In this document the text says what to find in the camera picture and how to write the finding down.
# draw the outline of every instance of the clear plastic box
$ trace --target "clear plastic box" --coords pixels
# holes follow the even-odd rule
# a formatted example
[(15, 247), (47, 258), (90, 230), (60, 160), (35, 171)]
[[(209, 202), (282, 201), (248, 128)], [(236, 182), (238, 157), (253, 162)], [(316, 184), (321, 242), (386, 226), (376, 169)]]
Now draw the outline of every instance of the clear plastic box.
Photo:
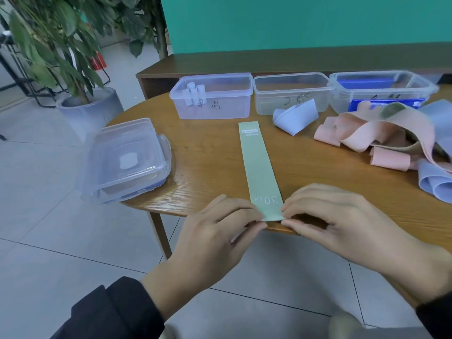
[(77, 189), (85, 201), (124, 201), (160, 187), (170, 171), (168, 139), (150, 119), (132, 120), (87, 138)]
[(323, 112), (333, 90), (328, 81), (328, 77), (319, 72), (255, 77), (256, 111), (260, 115), (272, 115), (275, 109), (288, 109), (314, 99), (317, 111)]
[(251, 73), (184, 76), (169, 93), (181, 119), (234, 119), (250, 115)]
[(402, 70), (332, 73), (328, 85), (334, 87), (330, 104), (338, 114), (356, 110), (363, 100), (399, 101), (418, 108), (439, 89), (426, 78)]

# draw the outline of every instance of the table leg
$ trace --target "table leg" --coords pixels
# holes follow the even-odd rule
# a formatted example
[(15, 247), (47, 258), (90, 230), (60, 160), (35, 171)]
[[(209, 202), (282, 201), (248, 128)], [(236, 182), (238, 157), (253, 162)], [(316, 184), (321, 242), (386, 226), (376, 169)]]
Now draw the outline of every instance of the table leg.
[(154, 228), (155, 236), (157, 237), (157, 241), (159, 242), (160, 248), (162, 249), (163, 255), (166, 259), (171, 257), (171, 247), (170, 242), (168, 241), (168, 237), (165, 232), (165, 227), (163, 227), (162, 218), (159, 213), (147, 212), (147, 216), (149, 217), (149, 221), (152, 224), (152, 228)]

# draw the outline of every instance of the wrist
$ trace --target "wrist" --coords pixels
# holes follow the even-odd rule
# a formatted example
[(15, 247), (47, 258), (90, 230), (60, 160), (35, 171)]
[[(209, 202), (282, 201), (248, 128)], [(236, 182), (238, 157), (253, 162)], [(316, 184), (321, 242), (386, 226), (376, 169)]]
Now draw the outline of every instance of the wrist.
[(389, 274), (419, 302), (432, 301), (452, 291), (452, 255), (423, 242), (413, 243), (405, 262)]
[(180, 269), (171, 260), (163, 262), (146, 274), (142, 285), (159, 310), (164, 321), (188, 303), (197, 292), (190, 288)]

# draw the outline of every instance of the red object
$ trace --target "red object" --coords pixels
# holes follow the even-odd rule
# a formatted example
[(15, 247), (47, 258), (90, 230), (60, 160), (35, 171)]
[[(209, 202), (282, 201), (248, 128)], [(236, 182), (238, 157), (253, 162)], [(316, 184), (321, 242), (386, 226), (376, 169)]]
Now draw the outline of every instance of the red object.
[(102, 70), (102, 68), (106, 68), (107, 64), (104, 61), (104, 58), (102, 57), (102, 55), (98, 52), (97, 53), (97, 57), (91, 57), (89, 59), (89, 62), (91, 63), (91, 67), (98, 71), (98, 70)]

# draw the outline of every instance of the hand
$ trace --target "hand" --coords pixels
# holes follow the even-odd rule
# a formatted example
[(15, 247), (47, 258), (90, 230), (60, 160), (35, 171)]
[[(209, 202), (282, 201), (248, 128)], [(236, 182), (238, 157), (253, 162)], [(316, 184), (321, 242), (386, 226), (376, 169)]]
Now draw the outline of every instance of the hand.
[(240, 262), (262, 219), (250, 201), (226, 195), (187, 216), (174, 254), (142, 280), (165, 320)]
[(452, 289), (449, 252), (406, 233), (363, 196), (324, 184), (310, 184), (289, 197), (282, 215), (309, 214), (329, 223), (316, 227), (295, 219), (282, 225), (345, 259), (393, 277), (421, 301)]

